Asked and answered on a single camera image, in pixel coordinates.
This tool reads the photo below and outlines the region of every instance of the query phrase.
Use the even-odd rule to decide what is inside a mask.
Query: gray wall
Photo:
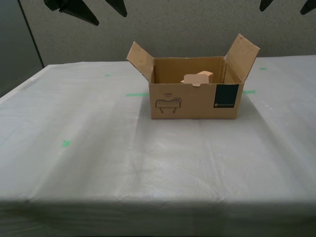
[[[125,60],[133,41],[154,57],[225,55],[238,32],[261,47],[260,56],[316,54],[316,10],[306,0],[125,0],[127,18],[104,0],[85,0],[100,21],[95,27],[43,0],[23,0],[46,65]]]
[[[0,0],[0,97],[42,69],[16,0]]]

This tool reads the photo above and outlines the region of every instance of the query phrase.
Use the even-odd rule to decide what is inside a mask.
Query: white plastic sheet
[[[235,120],[150,119],[128,62],[0,99],[1,236],[315,236],[316,56],[258,58]]]

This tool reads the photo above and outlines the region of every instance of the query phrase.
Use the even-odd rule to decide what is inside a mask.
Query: box lid flap
[[[136,42],[127,56],[127,60],[147,79],[149,83],[152,82],[154,70],[154,58],[142,49]]]
[[[238,34],[231,49],[226,54],[226,60],[242,81],[247,79],[259,51],[260,48]]]

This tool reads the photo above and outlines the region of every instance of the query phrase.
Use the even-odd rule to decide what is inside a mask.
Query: green marker
[[[255,90],[244,90],[242,93],[243,94],[254,94],[254,93],[256,93],[256,91]]]
[[[68,147],[70,145],[71,141],[64,141],[63,147]]]
[[[126,96],[149,96],[149,93],[129,93]]]

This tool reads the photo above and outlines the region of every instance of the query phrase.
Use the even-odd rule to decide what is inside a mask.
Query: open cardboard box
[[[225,57],[153,58],[134,42],[127,60],[149,82],[153,119],[235,119],[259,50],[239,34]],[[212,72],[213,83],[180,83],[201,71]]]

